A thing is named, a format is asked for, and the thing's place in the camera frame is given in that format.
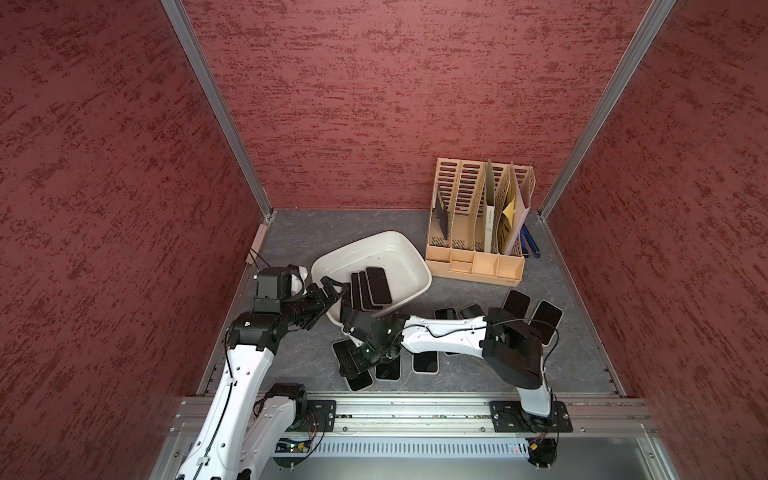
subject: desk file organizer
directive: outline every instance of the desk file organizer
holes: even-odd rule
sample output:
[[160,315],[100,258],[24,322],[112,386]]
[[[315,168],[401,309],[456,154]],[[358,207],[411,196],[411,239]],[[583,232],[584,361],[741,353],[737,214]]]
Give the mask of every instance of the desk file organizer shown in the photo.
[[[485,212],[482,195],[485,190],[485,169],[488,165],[493,168],[496,205],[490,253],[483,252]],[[438,158],[432,199],[439,194],[448,206],[448,239],[443,237],[432,212],[426,250],[426,263],[432,275],[517,286],[522,280],[525,265],[519,232],[530,204],[525,205],[525,209],[521,205],[511,226],[507,226],[510,228],[501,228],[500,231],[499,225],[502,223],[502,211],[509,203],[508,199],[516,198],[524,203],[521,198],[530,199],[534,186],[532,167]],[[504,241],[511,234],[515,235],[511,254],[499,254],[500,247],[503,250]]]

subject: phone screen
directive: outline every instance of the phone screen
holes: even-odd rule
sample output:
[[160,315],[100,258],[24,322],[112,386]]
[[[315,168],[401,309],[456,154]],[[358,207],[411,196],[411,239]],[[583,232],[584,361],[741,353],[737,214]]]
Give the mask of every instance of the phone screen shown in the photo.
[[536,311],[533,314],[534,320],[538,322],[531,322],[531,327],[536,329],[541,336],[541,344],[549,346],[554,335],[554,329],[558,328],[560,318],[563,316],[563,311],[552,305],[546,300],[539,302]]
[[438,308],[435,310],[435,319],[437,320],[457,320],[455,308]]
[[483,316],[485,312],[482,311],[482,307],[477,303],[470,306],[465,306],[461,311],[463,319],[475,318],[476,316]]
[[400,357],[389,363],[377,365],[376,378],[379,380],[400,380]]
[[[350,350],[354,350],[357,348],[355,346],[355,343],[350,340],[342,340],[341,342],[336,342],[333,344],[333,352],[336,354],[336,360],[341,363],[341,360],[339,360],[339,357],[343,355],[345,352],[348,352]],[[347,379],[345,377],[346,384],[349,386],[349,389],[353,392],[357,392],[358,390],[362,390],[364,388],[370,387],[373,385],[373,378],[371,378],[370,372],[366,370],[365,372],[361,372],[357,377],[354,379]]]
[[368,276],[368,288],[371,293],[371,302],[374,305],[389,305],[392,303],[392,294],[389,292],[389,283],[386,281],[386,272],[380,266],[366,268]]
[[422,352],[413,355],[413,371],[418,373],[437,373],[437,352]]
[[504,310],[510,312],[514,318],[525,318],[528,313],[528,305],[531,304],[531,297],[520,293],[517,290],[509,290],[507,299],[504,300]]
[[360,300],[362,301],[362,310],[364,312],[372,312],[373,310],[381,310],[382,306],[375,306],[371,301],[371,290],[368,288],[368,274],[364,271],[359,273],[360,281]]

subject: metal panel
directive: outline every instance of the metal panel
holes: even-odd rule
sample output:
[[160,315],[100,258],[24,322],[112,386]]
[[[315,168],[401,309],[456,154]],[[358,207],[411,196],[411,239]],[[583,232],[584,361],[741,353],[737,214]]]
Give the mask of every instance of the metal panel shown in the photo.
[[266,197],[266,191],[261,185],[261,181],[259,181],[259,176],[253,167],[253,162],[250,160],[248,150],[245,148],[243,139],[240,138],[237,126],[232,119],[232,115],[230,115],[227,104],[224,102],[224,97],[221,95],[214,74],[208,66],[203,49],[200,47],[197,36],[195,36],[192,29],[192,24],[187,17],[187,12],[184,10],[181,0],[161,0],[161,2],[170,19],[170,23],[174,26],[181,46],[184,47],[184,52],[187,53],[187,58],[189,58],[192,64],[197,80],[200,81],[205,96],[208,97],[210,107],[214,110],[219,125],[221,125],[221,130],[224,132],[224,136],[227,137],[237,163],[240,165],[243,175],[245,175],[248,186],[253,192],[256,202],[259,204],[261,213],[264,215],[264,221],[269,223],[272,218],[272,204]]
[[590,145],[592,145],[592,141],[597,137],[603,123],[605,123],[614,105],[616,105],[621,92],[624,91],[630,78],[632,78],[632,74],[637,70],[637,66],[643,59],[645,52],[659,32],[659,28],[661,28],[664,20],[667,19],[667,15],[669,15],[675,1],[654,0],[650,7],[648,7],[648,11],[640,22],[640,26],[637,27],[632,41],[627,46],[627,50],[624,52],[624,56],[621,57],[619,65],[617,65],[605,91],[603,91],[598,105],[594,108],[592,116],[584,126],[584,131],[581,132],[581,136],[576,141],[571,154],[568,155],[568,159],[565,161],[562,170],[560,170],[558,178],[554,181],[544,203],[541,205],[539,213],[544,220],[552,213],[555,204],[565,191],[568,182],[571,181],[574,172],[587,153],[587,150],[589,150]]
[[[528,441],[514,437],[495,439],[414,439],[413,437],[333,437],[312,453],[341,458],[528,458]],[[302,458],[306,453],[276,453],[274,457]]]

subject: vent grille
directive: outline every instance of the vent grille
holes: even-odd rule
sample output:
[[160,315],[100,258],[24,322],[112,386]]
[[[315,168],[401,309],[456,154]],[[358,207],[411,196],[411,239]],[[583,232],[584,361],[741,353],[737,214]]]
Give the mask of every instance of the vent grille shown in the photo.
[[[276,457],[305,454],[275,453]],[[326,437],[315,456],[397,458],[528,458],[525,439],[410,439],[390,437]]]

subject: aluminum frame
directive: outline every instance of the aluminum frame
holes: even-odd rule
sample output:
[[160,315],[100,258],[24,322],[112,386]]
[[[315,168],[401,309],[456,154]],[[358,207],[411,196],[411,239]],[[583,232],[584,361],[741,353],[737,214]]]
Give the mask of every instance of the aluminum frame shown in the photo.
[[235,155],[237,163],[243,171],[248,187],[250,187],[251,193],[253,193],[256,202],[259,204],[264,220],[266,223],[269,223],[273,215],[272,204],[270,199],[266,197],[266,190],[264,190],[259,180],[259,175],[256,173],[256,168],[250,160],[248,150],[245,148],[243,139],[237,131],[237,126],[230,114],[229,108],[227,108],[227,103],[224,101],[221,90],[219,90],[214,73],[210,70],[210,66],[205,59],[205,54],[194,33],[187,11],[184,10],[181,0],[161,0],[161,2],[170,19],[170,23],[174,27],[176,36],[179,38],[179,42],[181,42],[181,46],[184,48],[190,64],[192,64],[197,80],[200,82],[200,86],[203,87],[203,92],[205,92],[205,96],[208,98],[210,107],[219,121],[224,137],[227,138],[232,153]]
[[584,156],[587,154],[589,147],[597,137],[598,132],[603,127],[608,115],[613,110],[616,102],[618,101],[624,89],[627,87],[630,78],[634,74],[640,62],[645,56],[645,52],[648,51],[650,44],[656,38],[656,34],[659,32],[664,20],[667,19],[672,7],[676,0],[653,0],[645,12],[645,16],[637,27],[632,40],[627,46],[627,50],[621,57],[619,64],[616,66],[613,75],[611,76],[608,85],[603,91],[603,95],[600,97],[597,106],[592,111],[591,117],[584,126],[584,130],[581,132],[581,136],[576,141],[573,150],[568,155],[568,159],[563,164],[563,168],[560,170],[560,174],[552,184],[552,188],[547,193],[547,197],[544,203],[539,209],[542,219],[549,218],[552,213],[555,204],[565,192],[565,188],[571,181],[571,178],[576,173],[579,164],[584,160]]
[[571,298],[573,298],[574,305],[576,306],[576,311],[577,311],[579,320],[581,321],[581,325],[587,330],[587,334],[590,336],[590,339],[592,340],[592,344],[595,346],[595,348],[598,351],[600,360],[606,366],[608,375],[611,376],[611,381],[616,386],[617,393],[621,396],[627,396],[627,391],[624,389],[624,386],[621,385],[621,381],[619,380],[619,375],[616,372],[616,369],[614,368],[614,364],[612,363],[611,358],[608,356],[608,352],[605,349],[605,345],[603,344],[603,341],[600,339],[600,334],[598,333],[597,327],[594,326],[592,317],[590,316],[589,311],[587,310],[587,306],[584,304],[584,299],[581,298],[581,294],[578,291],[576,282],[574,281],[574,278],[571,275],[571,271],[568,269],[568,265],[565,262],[563,253],[560,251],[558,242],[554,239],[554,235],[552,235],[552,230],[549,229],[549,223],[547,223],[547,220],[545,218],[543,217],[540,217],[540,218],[541,218],[541,227],[543,228],[547,237],[546,241],[548,242],[548,246],[552,249],[552,252],[554,253],[554,258],[558,262],[558,266],[560,267],[560,272],[562,273],[563,280],[565,281],[565,286],[566,288],[568,288],[568,292],[571,294]]

